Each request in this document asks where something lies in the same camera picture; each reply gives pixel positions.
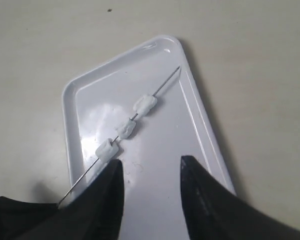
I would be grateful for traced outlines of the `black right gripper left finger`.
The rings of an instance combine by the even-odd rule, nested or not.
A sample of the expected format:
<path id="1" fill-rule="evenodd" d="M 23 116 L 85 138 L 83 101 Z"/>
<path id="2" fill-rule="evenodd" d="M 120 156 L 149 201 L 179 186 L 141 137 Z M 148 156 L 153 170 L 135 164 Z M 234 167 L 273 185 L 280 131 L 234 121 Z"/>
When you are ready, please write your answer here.
<path id="1" fill-rule="evenodd" d="M 116 240 L 124 211 L 123 164 L 111 160 L 71 203 L 16 236 L 17 240 Z"/>

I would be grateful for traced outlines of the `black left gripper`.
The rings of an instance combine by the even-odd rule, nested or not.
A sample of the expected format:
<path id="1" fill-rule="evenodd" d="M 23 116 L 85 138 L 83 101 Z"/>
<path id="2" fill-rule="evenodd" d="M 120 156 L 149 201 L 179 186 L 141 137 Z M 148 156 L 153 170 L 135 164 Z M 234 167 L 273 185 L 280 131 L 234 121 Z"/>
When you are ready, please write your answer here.
<path id="1" fill-rule="evenodd" d="M 0 240 L 63 240 L 65 234 L 52 225 L 55 203 L 29 203 L 0 196 Z"/>

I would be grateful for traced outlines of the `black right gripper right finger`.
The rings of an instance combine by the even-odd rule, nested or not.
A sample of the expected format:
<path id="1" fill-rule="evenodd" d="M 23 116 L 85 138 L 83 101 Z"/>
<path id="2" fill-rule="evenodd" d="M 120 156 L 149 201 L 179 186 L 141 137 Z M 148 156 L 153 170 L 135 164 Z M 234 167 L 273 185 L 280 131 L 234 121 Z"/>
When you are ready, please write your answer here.
<path id="1" fill-rule="evenodd" d="M 190 155 L 180 160 L 180 193 L 192 240 L 300 240 L 299 230 L 233 195 Z"/>

